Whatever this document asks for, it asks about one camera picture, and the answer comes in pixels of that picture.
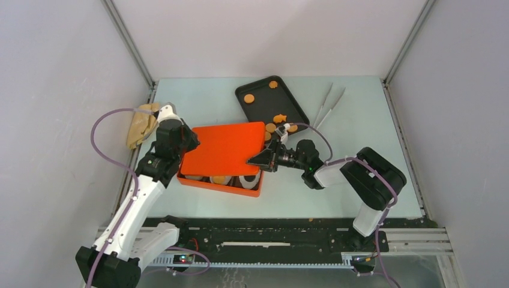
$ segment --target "orange lid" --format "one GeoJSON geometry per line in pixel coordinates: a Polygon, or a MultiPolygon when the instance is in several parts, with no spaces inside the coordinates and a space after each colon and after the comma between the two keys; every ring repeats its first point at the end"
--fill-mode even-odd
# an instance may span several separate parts
{"type": "Polygon", "coordinates": [[[196,127],[193,131],[200,145],[184,155],[183,175],[240,176],[260,170],[246,162],[264,147],[263,122],[196,127]]]}

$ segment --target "gray floor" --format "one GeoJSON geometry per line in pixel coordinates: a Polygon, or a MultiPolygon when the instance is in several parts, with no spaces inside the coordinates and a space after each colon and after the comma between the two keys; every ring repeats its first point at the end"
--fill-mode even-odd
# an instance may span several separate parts
{"type": "MultiPolygon", "coordinates": [[[[402,288],[444,287],[435,257],[385,256],[389,274],[402,288]]],[[[221,269],[198,276],[180,276],[160,272],[143,277],[138,288],[266,288],[266,287],[373,287],[387,288],[383,276],[361,277],[344,269],[221,269]]]]}

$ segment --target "box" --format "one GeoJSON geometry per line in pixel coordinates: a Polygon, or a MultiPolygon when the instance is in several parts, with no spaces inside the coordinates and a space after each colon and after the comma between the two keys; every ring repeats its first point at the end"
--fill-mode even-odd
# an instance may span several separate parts
{"type": "Polygon", "coordinates": [[[177,174],[182,185],[250,197],[260,195],[263,171],[246,162],[264,148],[263,122],[196,127],[193,132],[197,134],[200,145],[186,153],[182,159],[177,174]],[[185,176],[203,178],[195,180],[185,176]],[[232,179],[228,182],[229,185],[221,185],[211,182],[210,176],[231,176],[232,179]],[[241,178],[253,176],[259,177],[258,183],[252,189],[243,188],[241,178]]]}

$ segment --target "black tray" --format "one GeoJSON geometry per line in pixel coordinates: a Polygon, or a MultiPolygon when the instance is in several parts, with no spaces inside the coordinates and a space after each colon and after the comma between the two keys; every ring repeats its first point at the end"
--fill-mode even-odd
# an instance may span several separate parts
{"type": "MultiPolygon", "coordinates": [[[[262,80],[255,81],[235,90],[235,96],[244,111],[249,122],[274,123],[273,118],[276,115],[286,115],[286,121],[276,124],[276,126],[284,123],[303,122],[309,124],[309,119],[302,110],[299,103],[279,76],[270,76],[262,80]],[[270,88],[270,81],[276,81],[277,87],[270,88]],[[246,94],[253,94],[254,102],[247,104],[244,102],[246,94]]],[[[299,126],[299,131],[305,130],[307,127],[299,126]]]]}

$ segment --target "table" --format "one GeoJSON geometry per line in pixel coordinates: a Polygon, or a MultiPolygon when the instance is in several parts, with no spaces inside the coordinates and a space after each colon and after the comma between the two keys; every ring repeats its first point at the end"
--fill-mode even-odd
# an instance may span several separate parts
{"type": "MultiPolygon", "coordinates": [[[[155,102],[172,102],[177,114],[190,127],[247,122],[235,88],[259,80],[252,77],[161,79],[155,102]]],[[[330,107],[342,87],[345,94],[320,131],[328,139],[334,158],[355,155],[365,146],[372,147],[398,167],[408,180],[398,204],[389,217],[418,218],[421,209],[410,180],[402,147],[382,89],[380,79],[371,76],[283,77],[286,85],[313,123],[325,93],[334,83],[325,107],[330,107]]],[[[311,130],[289,138],[294,148],[301,139],[312,139],[321,158],[328,157],[327,146],[311,130]]],[[[155,133],[143,143],[144,155],[155,140],[155,133]]],[[[265,173],[258,198],[205,190],[181,185],[175,178],[149,212],[149,217],[203,218],[334,218],[357,216],[361,199],[348,184],[323,190],[311,190],[302,181],[302,171],[280,167],[265,173]]]]}

